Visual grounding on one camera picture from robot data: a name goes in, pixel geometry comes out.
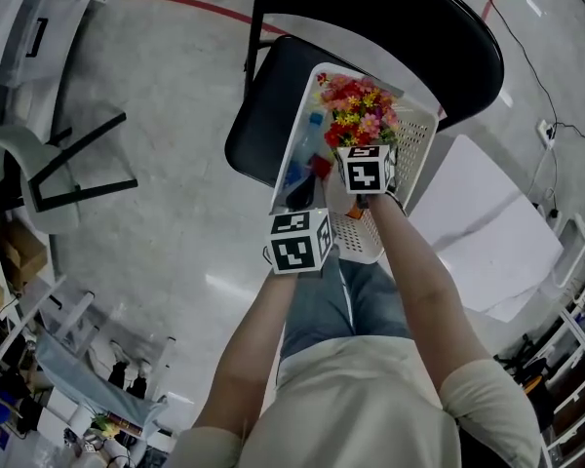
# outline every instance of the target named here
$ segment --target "plastic bottle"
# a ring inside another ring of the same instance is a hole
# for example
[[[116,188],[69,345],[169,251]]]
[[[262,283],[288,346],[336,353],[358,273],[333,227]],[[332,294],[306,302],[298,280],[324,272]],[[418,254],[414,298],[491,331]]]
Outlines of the plastic bottle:
[[[291,161],[284,180],[284,187],[297,182],[298,180],[310,175],[310,160],[317,152],[322,140],[321,125],[323,124],[323,114],[313,112],[310,114],[308,123],[299,142],[292,150]]]

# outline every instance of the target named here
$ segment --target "gray concrete floor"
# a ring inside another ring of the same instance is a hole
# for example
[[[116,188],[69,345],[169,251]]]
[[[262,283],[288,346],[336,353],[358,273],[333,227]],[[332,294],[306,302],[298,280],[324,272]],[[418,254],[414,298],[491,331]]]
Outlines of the gray concrete floor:
[[[248,15],[253,2],[204,1]],[[487,0],[464,1],[480,13]],[[581,0],[495,2],[525,45],[559,119],[585,132]],[[399,19],[413,17],[402,10]],[[309,19],[276,16],[269,22],[437,108],[409,71],[366,39]],[[438,137],[469,136],[527,191],[544,151],[534,127],[541,118],[552,121],[552,111],[494,10],[487,22],[505,59],[503,98]],[[194,403],[187,423],[267,272],[260,251],[271,190],[234,173],[223,156],[242,102],[248,33],[246,24],[176,3],[111,0],[90,15],[61,109],[60,124],[79,133],[110,117],[111,106],[125,110],[121,132],[83,153],[73,171],[85,185],[120,176],[121,158],[109,156],[112,148],[130,162],[140,186],[84,203],[81,227],[56,239],[58,266],[94,291],[97,309],[137,339],[177,339],[166,387]],[[450,43],[436,47],[441,54]],[[556,151],[558,206],[585,218],[585,140],[559,130]],[[530,197],[540,200],[554,179],[549,160]],[[553,308],[540,296],[511,324],[484,316],[473,322],[487,348],[497,352]]]

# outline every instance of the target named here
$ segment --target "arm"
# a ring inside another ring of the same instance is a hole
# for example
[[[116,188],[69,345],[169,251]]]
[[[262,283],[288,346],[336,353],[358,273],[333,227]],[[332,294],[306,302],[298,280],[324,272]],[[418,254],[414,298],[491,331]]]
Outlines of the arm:
[[[399,287],[409,330],[436,390],[465,364],[489,359],[466,319],[449,272],[398,205],[369,198],[370,212]]]
[[[296,274],[268,275],[223,351],[208,400],[193,428],[213,426],[241,439],[248,437],[260,416],[295,286]]]

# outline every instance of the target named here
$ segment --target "beige t-shirt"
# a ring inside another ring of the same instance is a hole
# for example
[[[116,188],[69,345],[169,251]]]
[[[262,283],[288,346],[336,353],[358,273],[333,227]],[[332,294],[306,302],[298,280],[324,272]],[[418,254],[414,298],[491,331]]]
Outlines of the beige t-shirt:
[[[244,443],[217,428],[187,430],[166,466],[456,468],[473,461],[462,453],[478,466],[537,466],[537,420],[505,370],[470,363],[438,396],[413,341],[355,336],[287,358],[275,402]]]

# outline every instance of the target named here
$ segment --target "power outlet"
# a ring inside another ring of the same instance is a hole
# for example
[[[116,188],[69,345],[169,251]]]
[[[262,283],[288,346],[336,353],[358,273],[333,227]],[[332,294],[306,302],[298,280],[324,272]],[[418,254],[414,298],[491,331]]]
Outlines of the power outlet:
[[[548,123],[546,120],[540,120],[535,129],[544,146],[547,149],[552,147],[555,140],[548,137],[548,134],[553,130],[552,123]]]

